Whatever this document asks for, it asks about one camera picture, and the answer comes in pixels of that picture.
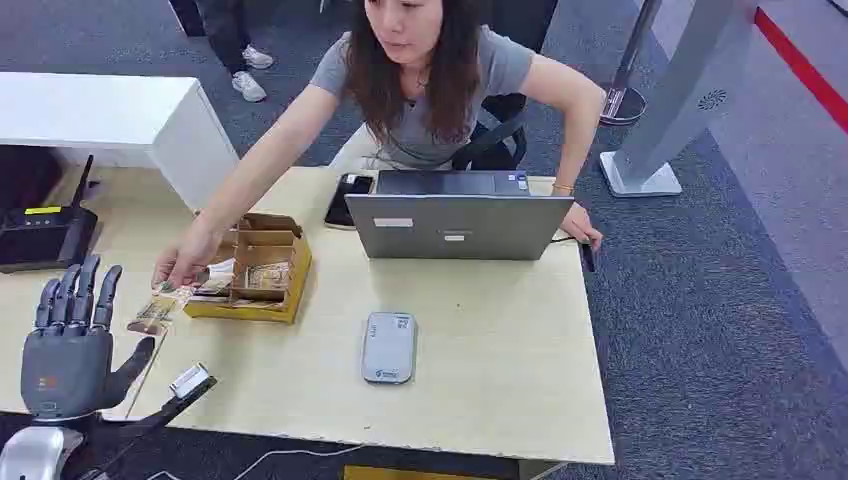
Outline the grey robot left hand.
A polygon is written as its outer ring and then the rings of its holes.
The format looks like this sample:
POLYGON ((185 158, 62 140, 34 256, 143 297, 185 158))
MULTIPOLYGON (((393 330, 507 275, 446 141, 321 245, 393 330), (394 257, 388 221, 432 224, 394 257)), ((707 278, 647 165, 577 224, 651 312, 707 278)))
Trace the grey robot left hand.
POLYGON ((122 267, 110 267, 99 290, 95 280, 101 257, 89 255, 49 280, 27 335, 20 391, 38 422, 86 417, 122 403, 155 351, 155 339, 143 337, 116 370, 112 368, 111 322, 122 267))

